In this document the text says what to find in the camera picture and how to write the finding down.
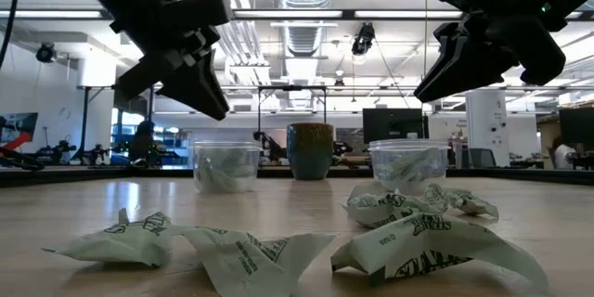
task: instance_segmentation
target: ceramic cup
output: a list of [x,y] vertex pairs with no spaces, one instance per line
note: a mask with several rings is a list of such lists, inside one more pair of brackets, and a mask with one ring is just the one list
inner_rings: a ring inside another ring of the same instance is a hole
[[287,126],[287,156],[297,180],[321,180],[332,165],[332,125],[294,123]]

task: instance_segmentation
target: clear plastic cup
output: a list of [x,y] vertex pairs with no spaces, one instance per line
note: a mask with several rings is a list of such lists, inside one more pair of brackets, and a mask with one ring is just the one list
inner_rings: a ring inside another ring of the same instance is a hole
[[446,141],[431,139],[371,142],[373,176],[391,191],[422,195],[428,185],[444,183],[448,149]]
[[261,144],[257,141],[194,143],[194,184],[200,192],[239,193],[253,189]]

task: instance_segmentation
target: table surface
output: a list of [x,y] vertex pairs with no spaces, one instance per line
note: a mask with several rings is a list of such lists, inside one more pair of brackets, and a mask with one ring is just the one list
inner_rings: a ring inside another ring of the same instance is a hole
[[[174,240],[161,269],[78,262],[40,251],[110,226],[118,210],[131,219],[162,211],[175,224],[245,230],[259,239],[307,232],[338,237],[303,273],[293,296],[527,296],[539,291],[526,279],[472,261],[378,288],[355,270],[332,275],[329,258],[366,230],[341,204],[364,180],[299,182],[259,180],[245,194],[206,195],[191,179],[127,179],[0,189],[0,287],[4,296],[217,296],[195,251]],[[472,190],[496,204],[500,219],[448,214],[488,226],[535,256],[556,296],[594,291],[594,188],[496,179],[447,179],[446,187]]]

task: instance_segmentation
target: black cable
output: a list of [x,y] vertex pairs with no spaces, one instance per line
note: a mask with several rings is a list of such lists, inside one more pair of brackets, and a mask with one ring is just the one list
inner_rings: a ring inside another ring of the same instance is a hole
[[15,21],[15,17],[17,16],[17,4],[19,0],[12,0],[12,4],[10,5],[10,14],[8,15],[8,22],[6,24],[6,32],[4,35],[4,41],[2,42],[2,49],[0,49],[0,70],[2,70],[2,65],[4,64],[4,58],[6,57],[6,52],[8,50],[8,44],[10,43],[10,36],[12,35],[12,26]]

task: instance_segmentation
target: column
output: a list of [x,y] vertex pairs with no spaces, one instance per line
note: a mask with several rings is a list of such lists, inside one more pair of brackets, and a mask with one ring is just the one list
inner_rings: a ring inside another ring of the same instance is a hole
[[[102,52],[91,53],[79,60],[79,85],[111,86],[115,83],[116,60]],[[97,90],[91,90],[89,96]],[[111,142],[111,110],[113,109],[113,91],[105,89],[89,102],[86,123],[84,149],[90,150],[96,144],[108,148]]]
[[491,149],[498,167],[510,165],[504,91],[473,91],[466,95],[469,148]]

